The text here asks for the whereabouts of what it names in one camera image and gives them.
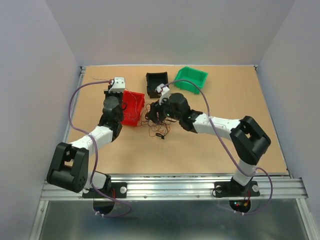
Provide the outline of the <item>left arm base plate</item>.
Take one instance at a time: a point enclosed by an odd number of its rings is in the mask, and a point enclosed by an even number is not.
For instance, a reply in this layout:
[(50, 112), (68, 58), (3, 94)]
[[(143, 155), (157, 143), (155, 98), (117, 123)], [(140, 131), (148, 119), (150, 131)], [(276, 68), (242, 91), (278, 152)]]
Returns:
[[(127, 197), (127, 183), (126, 182), (111, 182), (105, 183), (103, 187), (98, 189), (104, 195), (114, 199), (125, 199)], [(88, 192), (83, 192), (82, 197), (84, 199), (102, 199), (103, 195), (98, 193), (93, 188), (90, 188)]]

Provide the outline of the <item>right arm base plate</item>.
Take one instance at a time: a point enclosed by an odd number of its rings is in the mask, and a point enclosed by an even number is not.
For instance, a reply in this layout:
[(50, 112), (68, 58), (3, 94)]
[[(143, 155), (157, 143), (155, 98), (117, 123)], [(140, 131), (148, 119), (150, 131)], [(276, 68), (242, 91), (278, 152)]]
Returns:
[(216, 198), (237, 198), (237, 197), (259, 197), (260, 189), (256, 181), (249, 181), (245, 186), (237, 182), (230, 181), (216, 181), (212, 190), (212, 195)]

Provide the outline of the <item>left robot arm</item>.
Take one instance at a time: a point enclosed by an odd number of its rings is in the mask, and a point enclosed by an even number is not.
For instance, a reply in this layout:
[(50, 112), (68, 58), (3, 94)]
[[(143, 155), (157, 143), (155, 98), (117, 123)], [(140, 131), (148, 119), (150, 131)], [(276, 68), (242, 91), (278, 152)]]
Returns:
[(123, 79), (110, 81), (108, 89), (104, 91), (102, 116), (94, 130), (88, 133), (71, 126), (84, 133), (84, 136), (71, 143), (61, 142), (56, 146), (46, 177), (49, 184), (74, 193), (89, 187), (89, 157), (98, 152), (99, 148), (113, 142), (122, 130), (125, 88)]

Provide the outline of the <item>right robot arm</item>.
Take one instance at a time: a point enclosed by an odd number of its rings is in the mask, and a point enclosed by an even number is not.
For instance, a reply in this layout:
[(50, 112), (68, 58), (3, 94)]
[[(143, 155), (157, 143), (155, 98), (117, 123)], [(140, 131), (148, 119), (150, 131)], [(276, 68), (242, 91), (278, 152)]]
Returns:
[(251, 116), (242, 119), (213, 117), (191, 109), (181, 93), (151, 103), (146, 118), (155, 124), (170, 118), (178, 121), (187, 132), (215, 135), (230, 140), (239, 157), (236, 171), (230, 182), (231, 192), (242, 195), (248, 190), (248, 183), (256, 166), (271, 145), (271, 139)]

